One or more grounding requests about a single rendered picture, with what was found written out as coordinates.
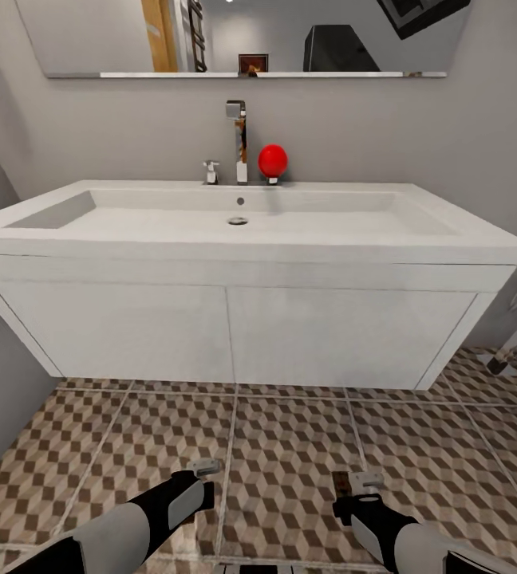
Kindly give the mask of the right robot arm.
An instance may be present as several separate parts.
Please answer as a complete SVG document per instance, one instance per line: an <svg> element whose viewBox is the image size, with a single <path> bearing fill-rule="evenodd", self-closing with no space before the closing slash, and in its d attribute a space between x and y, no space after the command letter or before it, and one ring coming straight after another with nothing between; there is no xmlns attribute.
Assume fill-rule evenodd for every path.
<svg viewBox="0 0 517 574"><path fill-rule="evenodd" d="M393 574L517 574L517 567L383 506L365 487L385 483L377 471L348 474L350 497L338 498L333 513L353 527L358 543Z"/></svg>

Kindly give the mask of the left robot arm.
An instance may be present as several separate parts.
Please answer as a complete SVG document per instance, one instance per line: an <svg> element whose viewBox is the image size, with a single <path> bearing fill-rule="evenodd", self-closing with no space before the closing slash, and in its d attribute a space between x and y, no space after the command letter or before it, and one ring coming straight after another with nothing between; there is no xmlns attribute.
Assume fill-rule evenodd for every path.
<svg viewBox="0 0 517 574"><path fill-rule="evenodd" d="M195 511L215 507L215 458L187 463L165 481L8 564L0 574L134 574Z"/></svg>

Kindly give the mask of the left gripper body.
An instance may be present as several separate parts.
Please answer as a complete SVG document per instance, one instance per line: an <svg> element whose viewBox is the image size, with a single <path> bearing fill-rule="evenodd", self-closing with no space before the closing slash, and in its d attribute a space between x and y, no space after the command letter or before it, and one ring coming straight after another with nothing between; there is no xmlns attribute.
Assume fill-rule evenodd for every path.
<svg viewBox="0 0 517 574"><path fill-rule="evenodd" d="M214 482L204 482L204 499L199 510L213 509L215 507L215 487Z"/></svg>

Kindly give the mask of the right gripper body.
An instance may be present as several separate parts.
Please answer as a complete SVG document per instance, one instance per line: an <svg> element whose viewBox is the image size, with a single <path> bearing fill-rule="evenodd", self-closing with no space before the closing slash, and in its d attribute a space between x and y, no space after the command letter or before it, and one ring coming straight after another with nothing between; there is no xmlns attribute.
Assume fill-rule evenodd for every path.
<svg viewBox="0 0 517 574"><path fill-rule="evenodd" d="M356 505L357 497L377 497L378 499L380 499L380 501L382 499L379 493L369 493L366 495L357 495L354 497L350 496L350 497L338 498L337 504L339 507L341 521L343 525L352 526L351 514L356 512L356 510L354 510L354 506ZM381 501L381 504L383 505L383 501Z"/></svg>

